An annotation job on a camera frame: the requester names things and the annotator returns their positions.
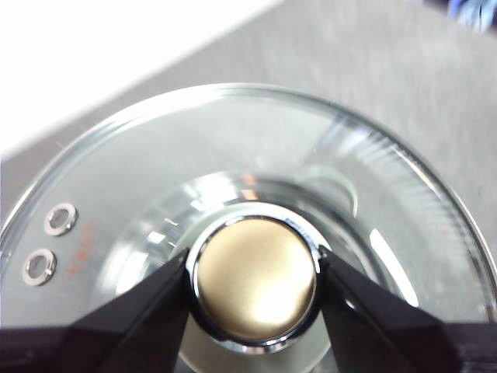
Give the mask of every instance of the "metal bezel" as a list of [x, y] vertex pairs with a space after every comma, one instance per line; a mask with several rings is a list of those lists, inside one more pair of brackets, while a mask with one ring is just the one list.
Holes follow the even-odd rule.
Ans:
[[[30, 275], [30, 265], [33, 259], [38, 256], [42, 256], [47, 261], [47, 265], [45, 266], [43, 272], [37, 276], [32, 277]], [[23, 266], [23, 280], [28, 285], [31, 286], [39, 286], [46, 283], [50, 278], [54, 275], [55, 267], [57, 266], [57, 259], [55, 258], [54, 253], [52, 253], [48, 249], [38, 249], [33, 251], [26, 259], [26, 262]]]
[[[63, 224], [54, 227], [52, 225], [52, 221], [55, 214], [59, 211], [66, 211], [68, 213], [68, 216], [64, 220]], [[72, 227], [74, 227], [77, 219], [78, 212], [76, 211], [76, 207], [74, 207], [72, 204], [58, 204], [50, 210], [50, 212], [47, 214], [47, 217], [45, 218], [45, 232], [48, 235], [63, 235], [64, 233], [69, 232]]]
[[[315, 281], [309, 305], [299, 321], [285, 333], [268, 340], [244, 340], [223, 331], [216, 322], [209, 317], [203, 307], [198, 286], [198, 266], [202, 252], [210, 238], [222, 228], [237, 221], [250, 218], [264, 218], [277, 221], [294, 230], [309, 248], [315, 268]], [[244, 354], [265, 354], [280, 351], [293, 342], [312, 324], [318, 314], [317, 294], [320, 283], [319, 259], [320, 248], [330, 249], [321, 233], [299, 214], [285, 207], [263, 202], [244, 202], [226, 207], [225, 214], [209, 220], [203, 231], [196, 237], [191, 245], [186, 260], [186, 271], [189, 279], [189, 292], [193, 301], [192, 314], [197, 322], [208, 332], [210, 337], [221, 346]]]

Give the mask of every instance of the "glass lid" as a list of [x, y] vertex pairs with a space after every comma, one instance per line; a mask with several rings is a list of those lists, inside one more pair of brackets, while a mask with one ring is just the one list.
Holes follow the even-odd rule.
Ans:
[[[357, 270], [445, 322], [497, 316], [484, 239], [395, 137], [322, 99], [220, 84], [122, 110], [50, 165], [2, 231], [0, 325], [72, 323], [154, 273], [203, 221], [248, 205], [299, 215]], [[337, 371], [320, 315], [260, 356], [189, 318], [180, 357], [176, 371]]]

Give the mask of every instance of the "gray surface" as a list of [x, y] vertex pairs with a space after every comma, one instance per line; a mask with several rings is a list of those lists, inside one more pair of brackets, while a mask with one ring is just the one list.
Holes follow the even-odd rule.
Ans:
[[323, 96], [396, 133], [452, 186], [497, 248], [497, 39], [400, 0], [291, 0], [2, 163], [2, 218], [62, 145], [125, 106], [207, 82]]

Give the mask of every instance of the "circular hole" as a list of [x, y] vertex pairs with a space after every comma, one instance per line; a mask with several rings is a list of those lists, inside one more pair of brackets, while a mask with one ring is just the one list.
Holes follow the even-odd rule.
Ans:
[[67, 211], [65, 208], [61, 208], [58, 210], [55, 210], [52, 219], [50, 220], [50, 227], [52, 228], [61, 228], [64, 225], [66, 225], [66, 221], [68, 220], [69, 217], [69, 211]]
[[43, 255], [37, 255], [30, 260], [28, 274], [31, 278], [38, 278], [43, 276], [43, 273], [47, 269], [48, 261]]

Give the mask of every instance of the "gold button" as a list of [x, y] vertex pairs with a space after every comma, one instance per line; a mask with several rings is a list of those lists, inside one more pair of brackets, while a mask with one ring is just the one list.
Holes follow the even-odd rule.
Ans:
[[237, 221], [208, 241], [199, 260], [200, 300], [231, 335], [267, 340], [292, 329], [312, 300], [316, 274], [304, 240], [282, 223]]

